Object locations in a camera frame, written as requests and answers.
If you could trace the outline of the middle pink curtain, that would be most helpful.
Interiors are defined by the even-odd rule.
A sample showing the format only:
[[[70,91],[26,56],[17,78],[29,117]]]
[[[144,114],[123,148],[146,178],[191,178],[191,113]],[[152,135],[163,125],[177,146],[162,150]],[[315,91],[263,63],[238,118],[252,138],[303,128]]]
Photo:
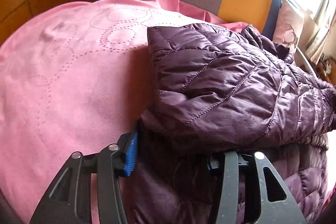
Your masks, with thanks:
[[[314,16],[317,30],[313,31],[306,45],[305,55],[314,64],[317,64],[326,46],[331,26],[335,17],[335,0],[322,0]]]

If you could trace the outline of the pink bed cover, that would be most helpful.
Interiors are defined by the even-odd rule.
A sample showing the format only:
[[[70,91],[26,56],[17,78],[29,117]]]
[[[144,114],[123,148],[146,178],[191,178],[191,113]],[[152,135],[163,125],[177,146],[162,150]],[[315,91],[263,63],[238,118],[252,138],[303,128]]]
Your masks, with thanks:
[[[72,2],[21,26],[1,47],[1,190],[27,223],[75,149],[96,152],[156,96],[147,29],[209,24],[181,0]]]

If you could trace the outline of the wooden bedside shelf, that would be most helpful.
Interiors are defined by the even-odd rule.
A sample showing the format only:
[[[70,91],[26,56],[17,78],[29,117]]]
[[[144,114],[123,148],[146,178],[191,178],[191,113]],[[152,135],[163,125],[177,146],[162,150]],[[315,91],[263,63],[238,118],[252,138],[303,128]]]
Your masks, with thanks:
[[[329,55],[321,54],[316,66],[317,75],[324,81],[336,85],[336,62],[335,58]]]

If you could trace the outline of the pink floral pillow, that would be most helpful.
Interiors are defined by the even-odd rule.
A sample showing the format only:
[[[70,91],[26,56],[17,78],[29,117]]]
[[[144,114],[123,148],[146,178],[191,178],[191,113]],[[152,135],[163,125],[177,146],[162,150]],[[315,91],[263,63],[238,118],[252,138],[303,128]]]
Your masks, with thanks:
[[[289,52],[294,54],[302,34],[303,25],[303,12],[291,4],[289,0],[281,0],[272,41],[289,48]]]

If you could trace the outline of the purple quilted down jacket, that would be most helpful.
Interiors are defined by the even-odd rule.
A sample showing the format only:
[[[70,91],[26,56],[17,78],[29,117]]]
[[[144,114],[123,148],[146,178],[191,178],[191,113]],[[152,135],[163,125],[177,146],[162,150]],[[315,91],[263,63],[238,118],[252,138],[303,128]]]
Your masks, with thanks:
[[[250,26],[150,27],[147,40],[157,92],[141,114],[129,221],[206,223],[219,179],[208,158],[259,150],[314,223],[326,199],[333,85]]]

